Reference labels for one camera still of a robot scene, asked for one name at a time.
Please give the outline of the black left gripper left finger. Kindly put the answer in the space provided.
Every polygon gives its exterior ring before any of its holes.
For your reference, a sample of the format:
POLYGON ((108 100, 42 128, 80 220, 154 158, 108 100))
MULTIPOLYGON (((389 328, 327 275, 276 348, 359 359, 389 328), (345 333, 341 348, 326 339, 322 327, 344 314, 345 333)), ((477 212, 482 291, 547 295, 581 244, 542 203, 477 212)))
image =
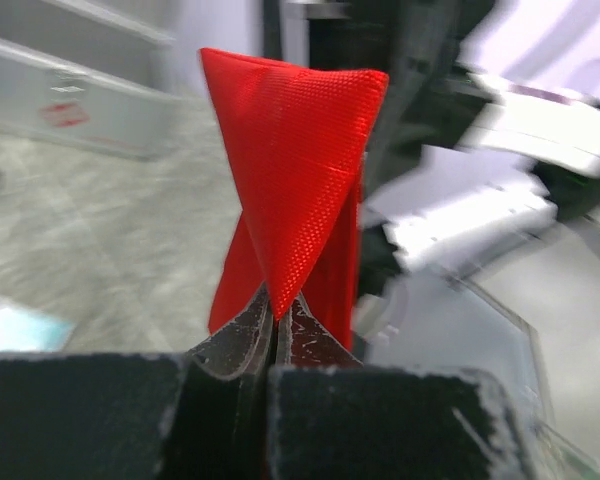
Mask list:
POLYGON ((268 364, 272 337, 269 294, 261 285, 236 317, 189 350, 188 357, 221 380, 257 375, 268 364))

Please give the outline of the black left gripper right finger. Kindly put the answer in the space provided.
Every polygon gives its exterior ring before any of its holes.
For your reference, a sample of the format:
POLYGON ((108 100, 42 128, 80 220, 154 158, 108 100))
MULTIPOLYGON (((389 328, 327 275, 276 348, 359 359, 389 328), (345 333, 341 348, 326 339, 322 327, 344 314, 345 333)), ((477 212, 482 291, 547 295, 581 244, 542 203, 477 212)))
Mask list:
POLYGON ((312 315, 302 294, 294 299, 278 323, 275 364, 298 367, 362 365, 312 315))

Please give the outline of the red first aid pouch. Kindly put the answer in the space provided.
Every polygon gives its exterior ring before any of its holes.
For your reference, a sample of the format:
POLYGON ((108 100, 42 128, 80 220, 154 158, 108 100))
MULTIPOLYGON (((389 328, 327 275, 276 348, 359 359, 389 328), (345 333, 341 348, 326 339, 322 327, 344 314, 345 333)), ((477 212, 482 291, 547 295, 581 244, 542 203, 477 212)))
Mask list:
POLYGON ((387 74, 315 70, 214 48, 200 59, 242 207, 210 330, 265 287, 276 319, 303 296, 350 347, 363 153, 387 74))

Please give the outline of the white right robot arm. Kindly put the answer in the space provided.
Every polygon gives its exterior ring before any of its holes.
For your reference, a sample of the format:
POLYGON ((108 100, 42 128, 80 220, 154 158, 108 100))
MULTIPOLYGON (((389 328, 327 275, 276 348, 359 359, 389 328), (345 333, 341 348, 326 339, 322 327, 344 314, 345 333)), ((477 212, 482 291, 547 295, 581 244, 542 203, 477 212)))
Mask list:
POLYGON ((600 57, 560 89, 458 66, 366 162, 358 293, 600 204, 600 57))

